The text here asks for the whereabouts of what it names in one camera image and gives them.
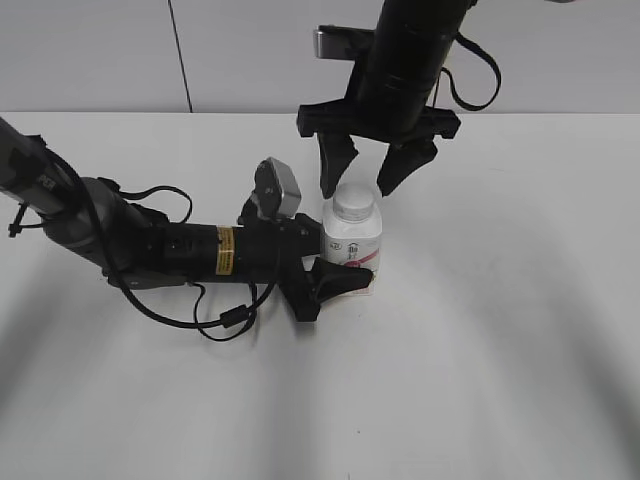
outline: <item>black bracket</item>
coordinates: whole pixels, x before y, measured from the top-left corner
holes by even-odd
[[[238,219],[247,228],[268,223],[258,218],[258,209],[249,200]],[[373,280],[371,270],[335,265],[318,257],[310,271],[303,259],[321,253],[322,226],[309,216],[298,213],[271,225],[278,228],[280,266],[278,286],[298,322],[315,322],[323,302],[343,293],[360,290]]]
[[[325,198],[331,197],[338,182],[358,155],[351,136],[369,138],[389,144],[389,150],[378,175],[378,186],[384,196],[391,194],[417,169],[434,160],[436,136],[455,137],[460,120],[451,110],[424,107],[415,125],[401,132],[371,121],[369,112],[357,100],[368,54],[375,32],[335,26],[320,26],[315,32],[316,56],[355,62],[347,92],[343,99],[316,105],[301,105],[297,126],[300,136],[317,134],[320,146],[320,186]],[[384,111],[384,99],[379,108]]]

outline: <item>white wall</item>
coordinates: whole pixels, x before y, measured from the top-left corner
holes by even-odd
[[[382,0],[173,0],[196,111],[292,112],[339,97],[349,63],[313,57],[320,23],[373,27]],[[496,112],[640,112],[638,0],[479,0],[463,28],[499,61]],[[0,110],[184,111],[167,2],[3,0]],[[488,68],[454,47],[462,94]],[[451,106],[448,88],[440,105]]]
[[[1,0],[0,110],[186,111],[166,2]]]

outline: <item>yellow label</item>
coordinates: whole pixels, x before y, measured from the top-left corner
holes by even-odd
[[[216,264],[216,275],[231,275],[233,273],[233,255],[235,250],[233,228],[218,227],[218,263]]]

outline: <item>cylindrical motor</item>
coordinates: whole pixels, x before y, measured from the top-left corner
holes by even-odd
[[[475,0],[386,0],[357,102],[388,133],[412,129]]]
[[[272,225],[261,228],[172,223],[163,228],[157,268],[190,281],[273,280],[278,255]]]

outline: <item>cable strap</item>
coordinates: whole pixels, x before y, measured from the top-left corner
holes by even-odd
[[[469,50],[471,53],[475,54],[476,56],[484,60],[491,67],[491,70],[496,76],[496,90],[493,96],[491,97],[491,100],[489,100],[484,105],[474,105],[472,103],[465,102],[460,97],[460,95],[458,94],[458,90],[456,89],[456,84],[455,84],[455,81],[453,80],[453,74],[451,73],[451,70],[449,70],[446,67],[442,67],[442,73],[444,73],[447,77],[449,77],[449,85],[451,87],[451,96],[453,97],[455,102],[465,110],[468,110],[470,112],[479,112],[480,110],[484,110],[485,108],[490,106],[498,97],[498,94],[500,93],[500,88],[502,87],[502,73],[500,72],[500,67],[498,66],[498,63],[494,60],[494,58],[491,55],[485,52],[482,49],[482,47],[480,47],[480,45],[464,37],[461,33],[458,33],[456,35],[456,41],[460,44],[461,47],[465,48],[466,50]]]
[[[186,198],[189,202],[189,209],[187,210],[187,214],[185,215],[185,217],[178,223],[186,223],[191,217],[191,213],[193,212],[193,200],[191,200],[191,197],[189,196],[189,194],[187,194],[187,192],[179,189],[178,187],[173,187],[171,185],[158,185],[157,187],[153,187],[142,192],[123,192],[122,190],[120,190],[120,185],[109,178],[98,177],[98,180],[100,180],[107,187],[109,187],[111,191],[116,192],[125,200],[132,200],[134,202],[144,200],[145,198],[158,192],[172,192],[180,195],[183,198]]]

